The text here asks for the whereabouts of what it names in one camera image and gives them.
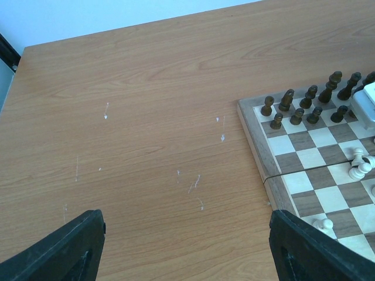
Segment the wooden chess board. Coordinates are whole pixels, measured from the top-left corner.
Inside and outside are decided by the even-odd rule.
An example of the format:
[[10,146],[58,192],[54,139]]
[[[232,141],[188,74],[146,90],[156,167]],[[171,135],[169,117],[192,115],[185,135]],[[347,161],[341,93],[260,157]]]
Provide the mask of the wooden chess board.
[[[332,122],[332,114],[350,104],[336,95],[322,104],[317,123],[303,119],[298,125],[291,124],[307,90],[295,90],[279,129],[270,125],[279,113],[283,91],[244,98],[237,104],[271,206],[288,210],[309,224],[331,220],[328,236],[373,260],[374,172],[355,180],[349,171],[354,151],[374,155],[374,132],[350,115],[339,123]],[[271,104],[269,116],[261,113],[266,102]]]

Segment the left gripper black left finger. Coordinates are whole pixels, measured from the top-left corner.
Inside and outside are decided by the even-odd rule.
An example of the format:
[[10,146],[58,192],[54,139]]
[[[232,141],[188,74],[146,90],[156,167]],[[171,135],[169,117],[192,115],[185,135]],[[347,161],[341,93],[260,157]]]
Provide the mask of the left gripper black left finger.
[[1,280],[96,280],[105,242],[101,210],[88,210],[1,263]]

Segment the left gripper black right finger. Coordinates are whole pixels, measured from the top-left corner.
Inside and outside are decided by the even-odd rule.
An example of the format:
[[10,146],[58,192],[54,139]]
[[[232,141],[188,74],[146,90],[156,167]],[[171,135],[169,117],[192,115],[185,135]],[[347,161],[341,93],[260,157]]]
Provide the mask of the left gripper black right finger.
[[289,211],[273,211],[269,226],[279,280],[374,280],[374,262]]

